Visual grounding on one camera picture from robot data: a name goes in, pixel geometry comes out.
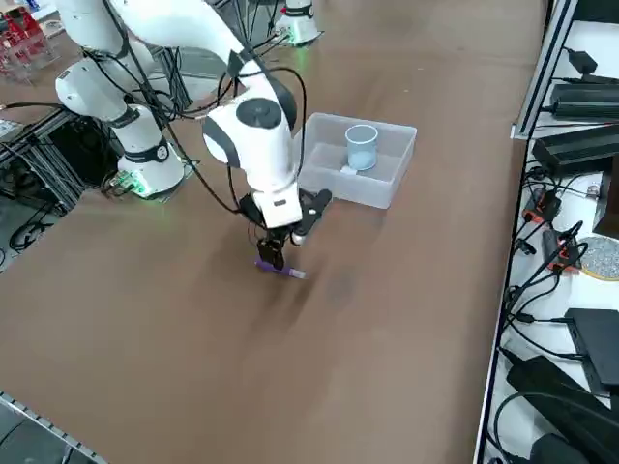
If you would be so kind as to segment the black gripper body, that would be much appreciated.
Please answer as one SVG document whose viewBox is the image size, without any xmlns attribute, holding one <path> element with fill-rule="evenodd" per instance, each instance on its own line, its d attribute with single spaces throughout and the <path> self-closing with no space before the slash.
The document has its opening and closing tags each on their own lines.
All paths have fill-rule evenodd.
<svg viewBox="0 0 619 464">
<path fill-rule="evenodd" d="M 267 241 L 285 241 L 299 225 L 299 222 L 296 221 L 284 226 L 269 227 L 262 212 L 258 209 L 252 195 L 249 193 L 240 199 L 240 211 L 246 219 L 264 231 L 263 239 Z"/>
</svg>

